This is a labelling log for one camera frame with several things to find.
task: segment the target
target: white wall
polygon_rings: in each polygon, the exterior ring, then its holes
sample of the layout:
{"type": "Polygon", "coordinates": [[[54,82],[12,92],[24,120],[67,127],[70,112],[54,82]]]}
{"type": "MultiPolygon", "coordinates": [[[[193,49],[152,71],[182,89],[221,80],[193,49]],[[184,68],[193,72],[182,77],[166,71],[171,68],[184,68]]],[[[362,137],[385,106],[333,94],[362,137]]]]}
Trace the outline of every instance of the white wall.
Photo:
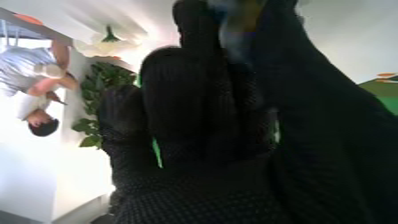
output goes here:
{"type": "Polygon", "coordinates": [[[299,11],[315,46],[351,80],[398,72],[398,1],[303,0],[299,11]]]}
{"type": "MultiPolygon", "coordinates": [[[[77,79],[88,65],[90,60],[72,51],[68,71],[77,79]]],[[[83,136],[70,130],[83,116],[79,91],[61,90],[58,95],[67,106],[52,103],[49,107],[49,114],[61,121],[56,133],[45,138],[33,137],[24,122],[1,122],[0,132],[0,211],[40,222],[65,216],[113,189],[108,156],[77,148],[83,136]]],[[[102,212],[92,208],[83,217],[102,212]]]]}
{"type": "MultiPolygon", "coordinates": [[[[22,47],[45,47],[47,41],[22,41],[22,47]]],[[[51,104],[49,115],[61,119],[63,106],[51,104]]],[[[26,122],[0,116],[0,211],[33,220],[49,220],[54,199],[54,164],[60,130],[45,138],[31,136],[26,122]]]]}
{"type": "MultiPolygon", "coordinates": [[[[83,80],[90,60],[70,51],[68,72],[83,80]]],[[[56,193],[52,220],[58,219],[95,197],[111,190],[109,162],[102,151],[77,148],[83,135],[70,130],[72,123],[84,116],[79,91],[65,93],[67,107],[61,120],[61,140],[56,162],[56,193]]]]}

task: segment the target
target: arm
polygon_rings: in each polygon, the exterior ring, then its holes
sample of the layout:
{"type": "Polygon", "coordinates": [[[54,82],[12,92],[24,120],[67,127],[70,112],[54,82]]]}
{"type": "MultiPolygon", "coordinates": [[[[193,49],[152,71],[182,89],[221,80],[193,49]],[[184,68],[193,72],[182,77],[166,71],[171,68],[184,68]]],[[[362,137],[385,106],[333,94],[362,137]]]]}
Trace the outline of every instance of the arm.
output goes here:
{"type": "Polygon", "coordinates": [[[273,186],[298,220],[394,223],[395,118],[317,52],[292,8],[266,4],[250,58],[278,108],[273,186]]]}
{"type": "Polygon", "coordinates": [[[157,169],[150,137],[145,131],[141,94],[136,87],[127,86],[104,93],[97,120],[115,187],[125,194],[136,190],[136,182],[141,182],[145,176],[141,173],[157,169]]]}
{"type": "Polygon", "coordinates": [[[28,88],[26,94],[42,96],[52,90],[56,85],[61,85],[70,90],[77,88],[77,82],[68,73],[61,79],[42,79],[28,88]]]}

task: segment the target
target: person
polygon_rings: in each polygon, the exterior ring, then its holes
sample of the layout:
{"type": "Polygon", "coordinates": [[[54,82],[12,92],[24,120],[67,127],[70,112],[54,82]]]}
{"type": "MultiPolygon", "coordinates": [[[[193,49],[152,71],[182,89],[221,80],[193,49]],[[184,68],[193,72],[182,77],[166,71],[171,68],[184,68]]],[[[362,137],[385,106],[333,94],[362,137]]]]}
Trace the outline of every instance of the person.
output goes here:
{"type": "Polygon", "coordinates": [[[398,119],[317,52],[294,4],[266,1],[246,43],[259,91],[243,99],[257,99],[250,108],[276,108],[269,151],[235,144],[241,91],[230,94],[234,78],[219,75],[235,67],[212,64],[225,58],[207,4],[173,5],[180,48],[150,53],[141,89],[109,90],[97,111],[120,196],[115,223],[398,222],[398,119]]]}
{"type": "Polygon", "coordinates": [[[52,92],[60,85],[76,89],[77,82],[67,72],[68,48],[52,40],[51,48],[10,47],[0,54],[0,97],[8,116],[26,120],[31,134],[47,136],[58,120],[45,113],[49,101],[60,102],[52,92]]]}

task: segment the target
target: finger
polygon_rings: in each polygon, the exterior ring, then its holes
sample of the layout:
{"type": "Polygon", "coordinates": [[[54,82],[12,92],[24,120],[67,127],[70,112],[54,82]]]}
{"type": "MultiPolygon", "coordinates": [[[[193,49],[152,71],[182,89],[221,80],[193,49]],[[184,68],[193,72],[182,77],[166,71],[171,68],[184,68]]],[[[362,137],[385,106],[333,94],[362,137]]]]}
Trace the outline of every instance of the finger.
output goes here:
{"type": "Polygon", "coordinates": [[[182,49],[157,50],[141,64],[148,131],[164,168],[202,160],[205,73],[182,49]]]}
{"type": "Polygon", "coordinates": [[[218,24],[207,3],[196,0],[177,1],[171,8],[173,22],[180,34],[180,47],[196,54],[200,60],[211,61],[219,54],[218,24]]]}

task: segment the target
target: green plant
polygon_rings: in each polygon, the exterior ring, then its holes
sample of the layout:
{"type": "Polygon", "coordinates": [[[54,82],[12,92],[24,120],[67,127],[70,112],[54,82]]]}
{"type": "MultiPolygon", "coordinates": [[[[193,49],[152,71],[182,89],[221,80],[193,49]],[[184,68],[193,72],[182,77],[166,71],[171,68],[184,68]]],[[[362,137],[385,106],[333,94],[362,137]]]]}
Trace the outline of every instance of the green plant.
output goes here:
{"type": "Polygon", "coordinates": [[[97,62],[90,66],[92,75],[86,75],[81,82],[81,98],[84,104],[84,113],[90,119],[81,118],[72,125],[72,130],[83,132],[86,137],[79,143],[79,147],[97,147],[100,149],[99,124],[95,119],[95,110],[100,101],[102,92],[109,87],[131,85],[134,76],[131,71],[108,63],[97,62]]]}

